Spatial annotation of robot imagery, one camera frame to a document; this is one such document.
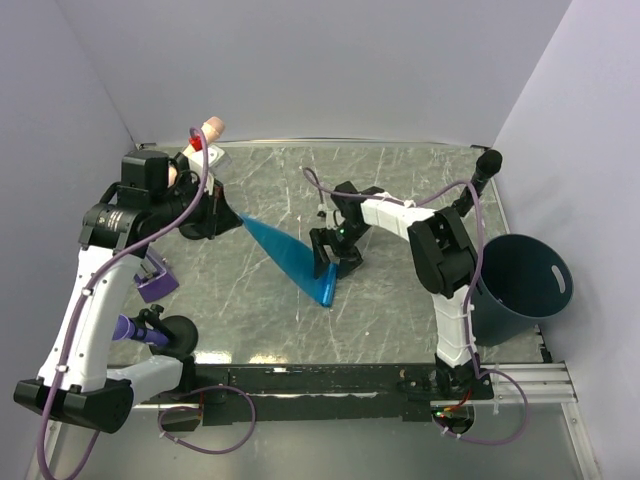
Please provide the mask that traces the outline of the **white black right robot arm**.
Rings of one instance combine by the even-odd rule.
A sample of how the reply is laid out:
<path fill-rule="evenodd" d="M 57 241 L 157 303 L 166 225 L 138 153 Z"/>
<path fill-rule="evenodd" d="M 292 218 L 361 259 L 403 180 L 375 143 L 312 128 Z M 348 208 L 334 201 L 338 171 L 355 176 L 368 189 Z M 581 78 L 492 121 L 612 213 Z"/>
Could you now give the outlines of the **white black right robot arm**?
<path fill-rule="evenodd" d="M 441 394 L 458 398 L 467 391 L 478 367 L 470 325 L 470 291 L 477 253 L 453 207 L 433 210 L 401 201 L 373 186 L 358 191 L 347 181 L 330 192 L 335 207 L 319 206 L 325 220 L 309 231 L 318 279 L 338 260 L 336 275 L 346 277 L 363 263 L 356 246 L 372 227 L 408 242 L 416 276 L 432 297 L 437 327 L 435 381 Z"/>

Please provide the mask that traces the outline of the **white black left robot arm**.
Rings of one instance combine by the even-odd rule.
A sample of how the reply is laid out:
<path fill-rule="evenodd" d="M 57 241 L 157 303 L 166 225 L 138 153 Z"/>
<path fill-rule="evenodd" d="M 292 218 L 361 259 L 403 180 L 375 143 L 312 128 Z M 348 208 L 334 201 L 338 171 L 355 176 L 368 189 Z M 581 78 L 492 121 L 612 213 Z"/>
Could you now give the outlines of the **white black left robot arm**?
<path fill-rule="evenodd" d="M 150 243 L 175 228 L 199 240 L 241 226 L 215 177 L 227 158 L 217 146 L 174 157 L 153 150 L 123 157 L 120 180 L 83 217 L 63 323 L 36 377 L 17 383 L 17 404 L 45 419 L 114 433 L 134 406 L 155 396 L 165 393 L 176 402 L 194 396 L 199 335 L 187 317 L 163 317 L 162 307 L 152 305 L 133 319 L 133 338 L 148 344 L 151 357 L 111 369 L 108 356 L 127 291 Z"/>

